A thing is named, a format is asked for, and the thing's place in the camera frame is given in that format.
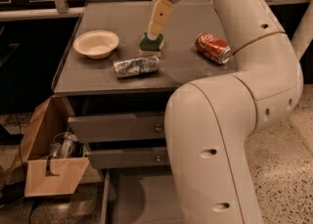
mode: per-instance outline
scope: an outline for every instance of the drawer handle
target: drawer handle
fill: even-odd
[[[161,158],[160,158],[160,156],[156,156],[156,162],[161,162],[162,160],[161,160]]]
[[[156,124],[155,126],[155,133],[160,133],[163,131],[163,127],[161,124]]]

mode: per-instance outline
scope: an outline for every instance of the brown box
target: brown box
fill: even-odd
[[[10,168],[27,164],[26,197],[68,195],[79,183],[102,181],[87,157],[51,159],[47,172],[47,159],[41,158],[49,154],[54,137],[67,131],[67,119],[61,97],[52,96],[35,109],[22,138],[21,155],[18,151]]]

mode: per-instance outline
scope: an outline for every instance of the bowl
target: bowl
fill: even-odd
[[[117,47],[118,36],[110,31],[95,30],[79,35],[75,40],[73,47],[82,55],[91,59],[103,59]]]

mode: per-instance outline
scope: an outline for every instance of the red soda can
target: red soda can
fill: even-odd
[[[199,34],[195,45],[200,52],[219,65],[226,64],[232,56],[227,42],[210,33]]]

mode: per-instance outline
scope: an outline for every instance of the green sponge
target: green sponge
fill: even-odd
[[[160,58],[160,51],[163,48],[164,40],[163,35],[159,34],[156,40],[151,40],[145,32],[145,37],[140,42],[139,53],[141,56],[152,56],[156,55]]]

